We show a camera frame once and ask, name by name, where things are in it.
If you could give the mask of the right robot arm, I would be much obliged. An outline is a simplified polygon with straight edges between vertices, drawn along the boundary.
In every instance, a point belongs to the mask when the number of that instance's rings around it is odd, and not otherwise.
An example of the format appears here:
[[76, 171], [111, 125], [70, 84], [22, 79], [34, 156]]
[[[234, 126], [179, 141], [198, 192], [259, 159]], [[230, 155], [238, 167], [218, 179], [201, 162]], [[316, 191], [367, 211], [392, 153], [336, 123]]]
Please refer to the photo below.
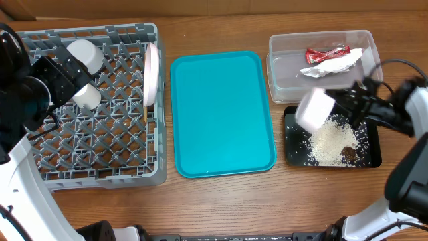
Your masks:
[[362, 121], [397, 131], [410, 139], [387, 177], [384, 193], [363, 211], [344, 216], [315, 236], [315, 240], [386, 240], [400, 231], [427, 230], [427, 74], [416, 64], [399, 58], [375, 65], [400, 63], [416, 71], [387, 98], [378, 96], [384, 83], [371, 71], [343, 90], [325, 90], [355, 127]]

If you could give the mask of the grey bowl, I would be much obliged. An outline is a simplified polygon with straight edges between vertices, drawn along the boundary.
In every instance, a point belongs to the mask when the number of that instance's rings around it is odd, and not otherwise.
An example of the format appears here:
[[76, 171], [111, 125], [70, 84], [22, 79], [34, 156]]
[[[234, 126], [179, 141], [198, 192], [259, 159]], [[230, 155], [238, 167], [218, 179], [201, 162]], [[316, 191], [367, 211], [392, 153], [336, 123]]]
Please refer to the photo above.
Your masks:
[[92, 42], [79, 39], [70, 43], [66, 49], [87, 67], [90, 74], [96, 74], [103, 68], [104, 54]]

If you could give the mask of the white napkin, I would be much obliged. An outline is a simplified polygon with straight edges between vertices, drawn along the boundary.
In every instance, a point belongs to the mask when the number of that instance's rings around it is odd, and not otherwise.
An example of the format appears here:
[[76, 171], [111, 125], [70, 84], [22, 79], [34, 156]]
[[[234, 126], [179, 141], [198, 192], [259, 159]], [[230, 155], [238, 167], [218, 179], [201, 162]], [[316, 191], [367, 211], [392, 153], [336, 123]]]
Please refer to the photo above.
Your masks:
[[351, 66], [356, 64], [361, 56], [362, 49], [354, 48], [350, 50], [349, 54], [344, 54], [343, 56], [337, 58], [324, 60], [320, 64], [313, 67], [302, 68], [300, 69], [300, 73], [313, 78], [321, 78], [327, 74], [347, 72]]

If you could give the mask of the large white plate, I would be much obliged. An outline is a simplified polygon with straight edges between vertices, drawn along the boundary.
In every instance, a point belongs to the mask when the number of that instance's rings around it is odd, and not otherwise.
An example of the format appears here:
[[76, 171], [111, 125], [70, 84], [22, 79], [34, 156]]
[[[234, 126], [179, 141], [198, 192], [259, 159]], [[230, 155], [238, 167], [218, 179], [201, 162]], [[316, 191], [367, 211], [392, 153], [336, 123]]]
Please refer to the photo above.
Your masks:
[[155, 102], [160, 70], [160, 57], [157, 46], [149, 42], [144, 55], [143, 105], [152, 106]]

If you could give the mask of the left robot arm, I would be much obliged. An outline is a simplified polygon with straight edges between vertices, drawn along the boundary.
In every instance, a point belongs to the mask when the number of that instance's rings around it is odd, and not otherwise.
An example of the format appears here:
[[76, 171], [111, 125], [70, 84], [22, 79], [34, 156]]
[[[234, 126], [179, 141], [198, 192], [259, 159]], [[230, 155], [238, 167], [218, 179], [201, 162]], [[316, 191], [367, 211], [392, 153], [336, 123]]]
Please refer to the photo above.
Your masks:
[[141, 226], [113, 228], [102, 220], [74, 229], [46, 187], [27, 131], [74, 100], [96, 108], [100, 92], [91, 80], [104, 67], [104, 54], [88, 40], [54, 48], [55, 58], [31, 62], [21, 37], [1, 24], [1, 231], [11, 240], [149, 240]]

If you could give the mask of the red snack wrapper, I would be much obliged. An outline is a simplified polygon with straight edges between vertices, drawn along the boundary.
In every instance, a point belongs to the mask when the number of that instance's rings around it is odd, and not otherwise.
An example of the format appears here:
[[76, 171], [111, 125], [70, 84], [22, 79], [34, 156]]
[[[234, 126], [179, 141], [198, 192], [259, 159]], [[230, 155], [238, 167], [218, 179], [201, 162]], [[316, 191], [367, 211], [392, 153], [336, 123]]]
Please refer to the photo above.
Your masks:
[[338, 47], [324, 52], [308, 48], [306, 50], [306, 61], [309, 64], [316, 64], [325, 60], [339, 58], [349, 53], [350, 46]]

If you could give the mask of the white cup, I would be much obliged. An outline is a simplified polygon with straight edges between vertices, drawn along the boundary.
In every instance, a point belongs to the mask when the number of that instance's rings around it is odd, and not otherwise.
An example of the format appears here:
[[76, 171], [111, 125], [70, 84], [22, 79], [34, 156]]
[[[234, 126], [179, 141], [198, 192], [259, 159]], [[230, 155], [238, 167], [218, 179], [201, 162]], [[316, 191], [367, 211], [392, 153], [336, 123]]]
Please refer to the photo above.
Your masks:
[[97, 88], [93, 87], [91, 84], [87, 84], [74, 94], [72, 100], [80, 108], [93, 110], [100, 104], [101, 94]]

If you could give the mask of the small white plate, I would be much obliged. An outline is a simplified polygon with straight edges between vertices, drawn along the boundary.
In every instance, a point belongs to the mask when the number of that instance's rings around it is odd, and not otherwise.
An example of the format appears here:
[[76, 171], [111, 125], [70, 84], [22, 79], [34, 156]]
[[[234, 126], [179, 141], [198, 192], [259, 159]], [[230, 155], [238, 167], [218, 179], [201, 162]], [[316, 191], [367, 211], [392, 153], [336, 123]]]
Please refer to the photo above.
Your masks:
[[304, 95], [296, 109], [296, 123], [313, 134], [326, 122], [335, 102], [325, 89], [312, 88]]

